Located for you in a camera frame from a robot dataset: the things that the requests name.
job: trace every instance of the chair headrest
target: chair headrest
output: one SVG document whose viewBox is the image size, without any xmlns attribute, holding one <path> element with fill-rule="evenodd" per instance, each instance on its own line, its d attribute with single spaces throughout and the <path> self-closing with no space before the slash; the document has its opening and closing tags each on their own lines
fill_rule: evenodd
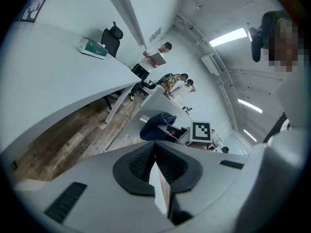
<svg viewBox="0 0 311 233">
<path fill-rule="evenodd" d="M 116 39 L 118 40 L 121 40 L 123 38 L 123 32 L 121 29 L 119 29 L 117 26 L 116 26 L 116 22 L 113 22 L 113 26 L 112 28 L 109 30 L 109 32 L 111 33 L 111 35 L 113 37 L 115 37 Z"/>
</svg>

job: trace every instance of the desk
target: desk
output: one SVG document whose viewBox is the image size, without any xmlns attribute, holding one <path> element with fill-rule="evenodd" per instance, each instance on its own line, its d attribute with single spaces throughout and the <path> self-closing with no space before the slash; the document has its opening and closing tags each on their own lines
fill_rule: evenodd
<svg viewBox="0 0 311 233">
<path fill-rule="evenodd" d="M 53 124 L 105 95 L 140 82 L 107 55 L 81 54 L 82 36 L 15 22 L 0 49 L 0 153 L 11 163 Z"/>
</svg>

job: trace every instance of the tissue box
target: tissue box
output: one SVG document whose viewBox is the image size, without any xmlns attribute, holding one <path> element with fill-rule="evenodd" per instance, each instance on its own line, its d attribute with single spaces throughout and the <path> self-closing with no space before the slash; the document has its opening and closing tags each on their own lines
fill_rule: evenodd
<svg viewBox="0 0 311 233">
<path fill-rule="evenodd" d="M 97 43 L 89 38 L 83 37 L 79 42 L 77 49 L 83 53 L 96 58 L 104 59 L 107 55 L 107 49 L 104 48 L 104 45 Z"/>
</svg>

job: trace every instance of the ceiling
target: ceiling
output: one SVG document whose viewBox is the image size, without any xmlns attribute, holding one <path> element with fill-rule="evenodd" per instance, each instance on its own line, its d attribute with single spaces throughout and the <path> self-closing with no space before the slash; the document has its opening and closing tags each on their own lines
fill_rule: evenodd
<svg viewBox="0 0 311 233">
<path fill-rule="evenodd" d="M 202 54 L 206 54 L 208 51 L 201 48 L 190 31 L 196 32 L 200 41 L 207 43 L 239 28 L 246 32 L 250 27 L 258 28 L 264 13 L 280 9 L 282 6 L 277 0 L 183 0 L 178 15 L 185 27 L 180 26 L 180 20 L 175 20 L 174 26 Z M 260 114 L 238 103 L 233 108 L 239 131 L 246 129 L 257 142 L 262 142 L 283 112 L 274 94 L 284 79 L 284 73 L 275 72 L 265 55 L 260 62 L 254 62 L 248 37 L 216 46 L 213 50 L 229 72 L 231 79 L 228 75 L 223 78 L 228 84 L 230 101 L 236 102 L 238 95 L 263 109 Z M 237 95 L 230 91 L 231 82 Z"/>
</svg>

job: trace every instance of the wooden floor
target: wooden floor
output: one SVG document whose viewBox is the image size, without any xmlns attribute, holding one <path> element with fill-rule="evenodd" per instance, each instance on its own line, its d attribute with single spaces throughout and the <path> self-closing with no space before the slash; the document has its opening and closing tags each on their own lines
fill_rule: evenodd
<svg viewBox="0 0 311 233">
<path fill-rule="evenodd" d="M 104 122 L 109 113 L 104 99 L 75 111 L 29 145 L 17 160 L 15 176 L 51 181 L 79 160 L 105 152 L 142 102 L 139 96 L 133 102 L 127 97 L 109 124 Z M 124 146 L 130 144 L 129 139 L 125 141 Z"/>
</svg>

